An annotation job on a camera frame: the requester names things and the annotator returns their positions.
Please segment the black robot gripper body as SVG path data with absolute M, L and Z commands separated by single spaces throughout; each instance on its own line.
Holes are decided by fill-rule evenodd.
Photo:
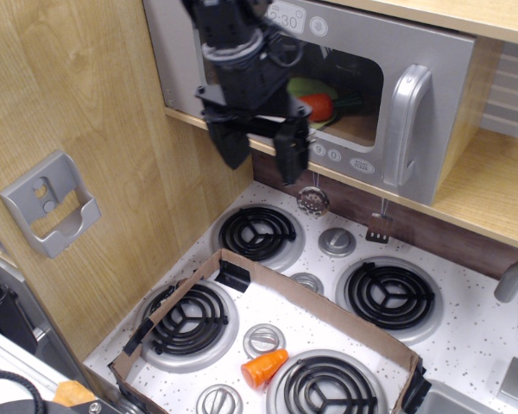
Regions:
M 307 122 L 310 110 L 287 92 L 290 70 L 303 54 L 300 42 L 203 44 L 203 58 L 217 76 L 196 97 L 204 119 L 232 120 L 246 133 L 274 139 L 283 122 Z

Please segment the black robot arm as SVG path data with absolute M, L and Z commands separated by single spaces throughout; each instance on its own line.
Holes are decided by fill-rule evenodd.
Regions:
M 214 69 L 215 85 L 196 97 L 209 135 L 225 163 L 238 168 L 250 154 L 250 135 L 272 140 L 284 184 L 307 169 L 311 108 L 287 90 L 302 43 L 266 17 L 268 1 L 185 1 Z

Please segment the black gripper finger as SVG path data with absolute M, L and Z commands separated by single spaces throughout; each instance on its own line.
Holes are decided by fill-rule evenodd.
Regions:
M 232 120 L 205 119 L 215 148 L 231 169 L 239 168 L 250 155 L 249 138 Z
M 283 122 L 276 132 L 275 163 L 284 185 L 292 185 L 307 169 L 309 161 L 307 122 Z

